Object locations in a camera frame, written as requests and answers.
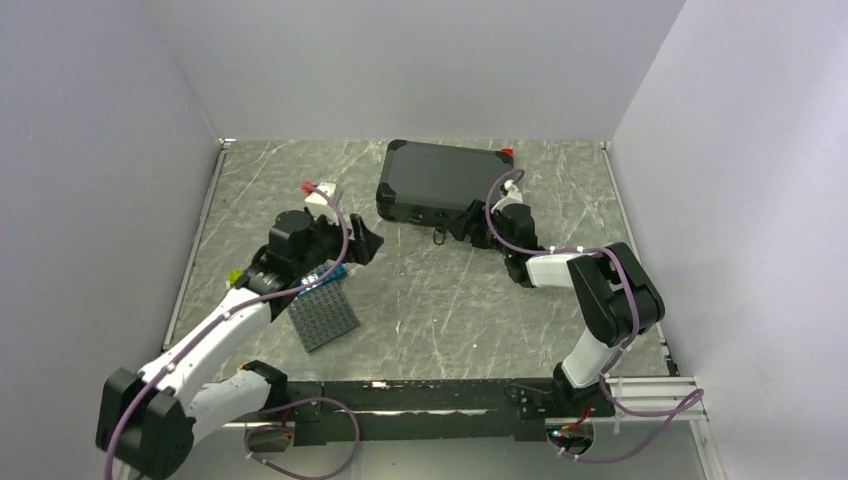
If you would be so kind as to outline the black poker set case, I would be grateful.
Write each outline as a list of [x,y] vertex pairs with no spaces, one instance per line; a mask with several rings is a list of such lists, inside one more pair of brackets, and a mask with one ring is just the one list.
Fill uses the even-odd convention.
[[513,166],[509,149],[392,140],[376,189],[378,215],[432,227],[463,241],[479,231],[489,188]]

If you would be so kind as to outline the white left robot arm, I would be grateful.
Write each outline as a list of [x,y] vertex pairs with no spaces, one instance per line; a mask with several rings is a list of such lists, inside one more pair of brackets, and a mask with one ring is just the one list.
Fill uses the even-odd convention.
[[280,213],[249,266],[219,305],[171,349],[137,371],[119,368],[102,388],[95,444],[106,455],[103,476],[126,471],[167,479],[193,446],[230,420],[254,412],[264,420],[287,406],[287,377],[252,362],[213,382],[224,360],[264,329],[305,289],[325,263],[366,265],[383,246],[362,217],[315,207]]

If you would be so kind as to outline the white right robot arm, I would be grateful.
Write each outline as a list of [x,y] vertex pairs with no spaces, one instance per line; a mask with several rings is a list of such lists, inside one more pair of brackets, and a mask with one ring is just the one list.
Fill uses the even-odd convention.
[[531,208],[525,204],[487,211],[483,201],[475,200],[447,223],[447,231],[476,248],[499,251],[509,277],[522,287],[574,292],[585,327],[575,347],[555,367],[557,383],[551,390],[553,406],[564,415],[576,415],[586,407],[589,388],[599,383],[635,337],[665,316],[662,296],[627,244],[543,251]]

